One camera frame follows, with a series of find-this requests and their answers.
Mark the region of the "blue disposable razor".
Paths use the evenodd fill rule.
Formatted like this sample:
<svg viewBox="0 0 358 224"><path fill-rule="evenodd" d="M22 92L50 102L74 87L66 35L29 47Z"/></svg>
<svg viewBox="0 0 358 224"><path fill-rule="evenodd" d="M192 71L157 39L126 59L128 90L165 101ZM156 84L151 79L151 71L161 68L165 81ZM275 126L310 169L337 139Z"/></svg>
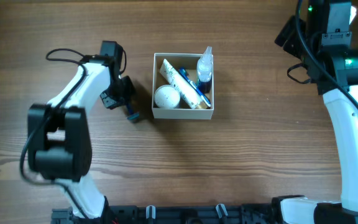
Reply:
<svg viewBox="0 0 358 224"><path fill-rule="evenodd" d="M127 115L127 120L129 120L130 122L137 122L138 119L139 119L139 112L135 112L133 107L132 107L132 104L131 103L128 103L126 105L126 108L127 108L127 111L128 111L128 115Z"/></svg>

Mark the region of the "white cardboard box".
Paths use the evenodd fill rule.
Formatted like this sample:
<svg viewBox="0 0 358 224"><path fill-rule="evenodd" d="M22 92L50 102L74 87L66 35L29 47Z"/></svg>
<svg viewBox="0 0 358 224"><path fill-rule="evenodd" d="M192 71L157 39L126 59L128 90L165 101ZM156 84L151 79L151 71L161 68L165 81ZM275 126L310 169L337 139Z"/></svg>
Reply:
<svg viewBox="0 0 358 224"><path fill-rule="evenodd" d="M154 53L154 69L153 69L153 85L152 85L152 112L155 119L211 119L214 113L214 71L212 71L212 84L210 92L206 94L211 102L210 109L191 109L184 100L173 109L159 108L155 104L154 95L156 90L163 85L168 85L166 79L160 74L160 67L163 60L168 62L175 68L184 67L189 73L189 79L196 82L196 66L202 54L181 54L181 53Z"/></svg>

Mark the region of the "white leaf-print tube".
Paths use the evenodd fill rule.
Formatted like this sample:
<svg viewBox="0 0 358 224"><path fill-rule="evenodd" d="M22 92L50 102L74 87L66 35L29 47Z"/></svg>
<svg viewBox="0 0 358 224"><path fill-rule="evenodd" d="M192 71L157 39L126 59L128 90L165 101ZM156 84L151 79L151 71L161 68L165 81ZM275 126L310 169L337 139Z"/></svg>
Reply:
<svg viewBox="0 0 358 224"><path fill-rule="evenodd" d="M181 98L191 109L208 109L209 106L204 102L194 88L176 71L176 69L166 60L163 60L160 67L160 74L167 82L174 87Z"/></svg>

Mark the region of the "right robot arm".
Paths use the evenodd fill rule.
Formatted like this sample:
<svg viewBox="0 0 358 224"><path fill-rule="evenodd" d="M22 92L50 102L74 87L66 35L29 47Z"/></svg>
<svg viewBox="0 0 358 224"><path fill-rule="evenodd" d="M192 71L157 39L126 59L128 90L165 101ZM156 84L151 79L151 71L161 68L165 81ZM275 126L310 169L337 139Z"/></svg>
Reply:
<svg viewBox="0 0 358 224"><path fill-rule="evenodd" d="M357 9L350 1L310 1L306 20L296 12L275 43L300 60L308 83L317 86L330 115L341 166L337 202L305 196L272 200L279 223L358 223L358 49L350 25Z"/></svg>

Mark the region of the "clear spray bottle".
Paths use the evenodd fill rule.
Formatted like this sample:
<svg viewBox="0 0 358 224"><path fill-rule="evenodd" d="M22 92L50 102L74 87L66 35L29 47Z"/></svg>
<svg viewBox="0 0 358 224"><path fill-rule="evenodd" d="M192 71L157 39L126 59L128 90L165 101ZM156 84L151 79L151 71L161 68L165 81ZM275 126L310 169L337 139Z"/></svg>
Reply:
<svg viewBox="0 0 358 224"><path fill-rule="evenodd" d="M197 87L202 93L208 93L211 89L213 77L212 47L208 46L197 63Z"/></svg>

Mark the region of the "cotton swab tub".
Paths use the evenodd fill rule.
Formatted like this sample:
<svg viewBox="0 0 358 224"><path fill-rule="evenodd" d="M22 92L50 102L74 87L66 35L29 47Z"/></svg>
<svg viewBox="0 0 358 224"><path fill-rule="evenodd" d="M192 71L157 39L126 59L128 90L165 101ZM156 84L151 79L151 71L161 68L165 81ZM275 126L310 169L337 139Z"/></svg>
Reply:
<svg viewBox="0 0 358 224"><path fill-rule="evenodd" d="M179 107L180 93L171 85L162 85L154 93L154 103L158 108L175 109Z"/></svg>

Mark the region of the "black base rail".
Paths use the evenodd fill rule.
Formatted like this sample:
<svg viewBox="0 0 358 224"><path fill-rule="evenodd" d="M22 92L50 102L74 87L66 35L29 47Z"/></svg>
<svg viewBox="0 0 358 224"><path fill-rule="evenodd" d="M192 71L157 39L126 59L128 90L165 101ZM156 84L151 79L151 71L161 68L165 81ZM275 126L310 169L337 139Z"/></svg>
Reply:
<svg viewBox="0 0 358 224"><path fill-rule="evenodd" d="M111 223L277 223L271 204L243 204L230 206L147 207L111 206Z"/></svg>

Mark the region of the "blue white toothbrush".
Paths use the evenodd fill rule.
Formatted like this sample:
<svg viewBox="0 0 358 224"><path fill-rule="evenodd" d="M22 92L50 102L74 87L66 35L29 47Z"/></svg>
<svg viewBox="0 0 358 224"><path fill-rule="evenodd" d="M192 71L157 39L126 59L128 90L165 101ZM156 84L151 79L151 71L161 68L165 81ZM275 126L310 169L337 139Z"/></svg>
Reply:
<svg viewBox="0 0 358 224"><path fill-rule="evenodd" d="M188 72L182 67L182 68L179 69L179 73L190 84L190 86L195 90L195 92L197 92L197 94L200 96L200 98L206 104L207 108L210 108L211 107L211 102L210 102L209 98L204 93L202 93L200 91L200 89L197 87L195 82L191 81L188 78Z"/></svg>

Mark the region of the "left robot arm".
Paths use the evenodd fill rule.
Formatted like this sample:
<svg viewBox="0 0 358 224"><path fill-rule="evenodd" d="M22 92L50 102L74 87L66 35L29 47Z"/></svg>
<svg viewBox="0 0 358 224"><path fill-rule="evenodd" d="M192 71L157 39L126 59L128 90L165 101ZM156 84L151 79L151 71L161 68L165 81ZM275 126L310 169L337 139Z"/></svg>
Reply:
<svg viewBox="0 0 358 224"><path fill-rule="evenodd" d="M20 157L22 178L38 186L57 185L68 198L69 209L55 210L52 223L118 223L107 198L98 190L89 169L92 147L87 114L97 100L113 110L124 106L135 122L135 88L124 77L126 51L116 41L104 40L96 55L80 55L69 84L46 104L28 110L28 137Z"/></svg>

